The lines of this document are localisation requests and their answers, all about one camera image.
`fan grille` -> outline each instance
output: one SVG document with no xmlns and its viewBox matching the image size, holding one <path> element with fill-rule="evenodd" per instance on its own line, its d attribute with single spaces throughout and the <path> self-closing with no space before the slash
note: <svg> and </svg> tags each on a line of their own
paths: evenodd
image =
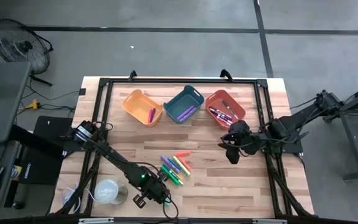
<svg viewBox="0 0 358 224">
<path fill-rule="evenodd" d="M 12 19 L 0 19 L 0 56 L 7 62 L 30 62 L 32 74 L 43 73 L 50 63 L 44 42 Z"/>
</svg>

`blue basket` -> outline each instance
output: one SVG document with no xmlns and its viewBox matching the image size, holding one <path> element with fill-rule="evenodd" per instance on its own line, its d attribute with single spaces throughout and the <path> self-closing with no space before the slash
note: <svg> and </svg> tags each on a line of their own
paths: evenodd
<svg viewBox="0 0 358 224">
<path fill-rule="evenodd" d="M 204 97 L 191 85 L 185 85 L 185 88 L 177 94 L 168 103 L 164 103 L 163 107 L 167 114 L 178 124 L 184 123 L 190 116 L 192 116 L 204 103 Z M 179 121 L 178 117 L 188 108 L 194 106 L 195 110 L 191 115 Z"/>
</svg>

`desk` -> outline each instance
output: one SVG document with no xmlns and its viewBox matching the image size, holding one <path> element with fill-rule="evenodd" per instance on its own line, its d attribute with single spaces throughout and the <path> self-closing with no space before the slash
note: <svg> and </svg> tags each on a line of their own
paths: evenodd
<svg viewBox="0 0 358 224">
<path fill-rule="evenodd" d="M 83 120 L 91 120 L 99 78 L 84 77 L 82 88 L 86 88 L 86 95 L 78 99 L 73 127 Z M 283 79 L 267 80 L 274 115 L 276 117 L 289 115 L 290 109 Z M 115 83 L 108 115 L 108 122 L 114 125 L 108 136 L 110 145 L 129 161 L 149 162 L 156 166 L 162 164 L 161 155 L 171 156 L 178 151 L 192 151 L 186 161 L 189 162 L 193 172 L 189 178 L 185 178 L 184 186 L 177 187 L 170 180 L 166 183 L 172 192 L 173 201 L 178 205 L 180 217 L 273 217 L 264 156 L 258 152 L 254 156 L 241 157 L 236 165 L 230 164 L 226 159 L 225 150 L 218 147 L 220 137 L 227 132 L 221 129 L 205 111 L 205 105 L 202 105 L 201 109 L 183 124 L 176 124 L 164 113 L 160 121 L 151 128 L 145 127 L 121 108 L 122 101 L 137 88 L 158 104 L 162 104 L 182 91 L 184 85 L 184 83 Z M 230 83 L 192 83 L 191 85 L 205 98 L 216 90 L 226 90 L 246 110 L 244 120 L 251 130 L 256 131 L 259 127 L 252 85 Z M 75 188 L 76 182 L 80 179 L 83 158 L 83 152 L 76 152 L 63 161 L 51 212 L 61 208 L 62 190 L 65 187 Z M 305 209 L 313 213 L 302 163 L 294 155 L 284 154 L 283 164 L 288 187 Z M 94 203 L 92 216 L 164 217 L 162 206 L 155 202 L 147 201 L 143 209 L 137 208 L 132 198 L 138 191 L 127 183 L 120 170 L 102 158 L 98 181 L 106 178 L 126 184 L 129 189 L 128 199 L 121 205 Z M 280 208 L 284 211 L 280 190 L 278 195 Z M 167 213 L 174 216 L 174 207 L 167 208 Z"/>
</svg>

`wooden table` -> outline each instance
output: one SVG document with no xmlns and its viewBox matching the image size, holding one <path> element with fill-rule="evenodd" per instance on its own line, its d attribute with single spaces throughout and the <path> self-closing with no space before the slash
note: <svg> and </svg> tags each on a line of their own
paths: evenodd
<svg viewBox="0 0 358 224">
<path fill-rule="evenodd" d="M 73 126 L 77 126 L 83 120 L 91 120 L 99 78 L 84 77 L 82 88 L 86 88 L 86 95 L 79 96 Z M 289 115 L 290 109 L 283 79 L 267 80 L 275 117 Z M 259 127 L 252 85 L 229 83 L 192 83 L 191 85 L 205 98 L 217 90 L 226 90 L 246 110 L 244 120 L 251 129 L 256 131 Z M 230 164 L 225 156 L 226 151 L 218 147 L 220 137 L 227 131 L 216 124 L 205 111 L 205 105 L 202 105 L 201 109 L 183 124 L 176 124 L 164 112 L 158 123 L 151 128 L 145 127 L 121 108 L 122 101 L 137 88 L 158 104 L 162 104 L 182 91 L 183 86 L 183 83 L 115 83 L 108 116 L 108 122 L 114 125 L 108 136 L 110 145 L 129 161 L 149 162 L 155 166 L 162 165 L 161 155 L 172 156 L 178 151 L 192 152 L 191 156 L 186 157 L 186 161 L 189 162 L 193 172 L 184 180 L 184 186 L 176 186 L 170 180 L 166 183 L 171 190 L 173 201 L 178 205 L 180 217 L 273 217 L 264 156 L 258 152 L 254 156 L 241 157 L 236 165 Z M 102 111 L 103 105 L 101 105 L 99 119 Z M 80 179 L 83 158 L 84 152 L 76 152 L 63 161 L 51 212 L 62 207 L 62 190 L 65 187 L 75 188 L 76 182 Z M 299 158 L 291 154 L 284 154 L 282 159 L 288 187 L 305 209 L 313 213 L 302 163 Z M 138 191 L 128 184 L 119 169 L 102 158 L 98 181 L 107 178 L 126 184 L 129 189 L 128 199 L 121 205 L 101 205 L 95 202 L 92 216 L 164 217 L 162 206 L 153 201 L 147 200 L 143 209 L 137 208 L 132 198 L 138 194 Z M 86 203 L 87 194 L 84 193 L 83 203 Z M 284 212 L 281 190 L 278 190 L 278 194 L 280 208 Z M 167 213 L 174 216 L 174 207 L 168 207 Z"/>
</svg>

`concrete floor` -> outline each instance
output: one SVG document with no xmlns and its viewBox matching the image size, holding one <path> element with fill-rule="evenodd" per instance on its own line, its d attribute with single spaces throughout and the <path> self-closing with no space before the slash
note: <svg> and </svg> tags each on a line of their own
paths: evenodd
<svg viewBox="0 0 358 224">
<path fill-rule="evenodd" d="M 259 2 L 266 29 L 358 30 L 358 0 Z M 0 17 L 40 26 L 257 28 L 252 0 L 0 0 Z M 54 86 L 34 83 L 49 97 L 78 90 L 85 75 L 128 75 L 131 70 L 209 77 L 226 68 L 235 77 L 266 77 L 258 34 L 37 33 L 55 48 L 40 76 Z M 291 105 L 323 89 L 341 99 L 358 90 L 358 35 L 268 35 L 267 43 L 274 77 L 285 79 Z M 38 99 L 75 106 L 77 96 Z M 28 111 L 18 117 L 19 125 L 33 129 L 40 115 L 67 116 L 68 111 Z M 342 124 L 318 119 L 305 131 L 310 132 L 302 143 L 315 213 L 358 221 L 358 181 L 342 181 L 357 170 Z M 45 213 L 46 208 L 35 210 Z"/>
</svg>

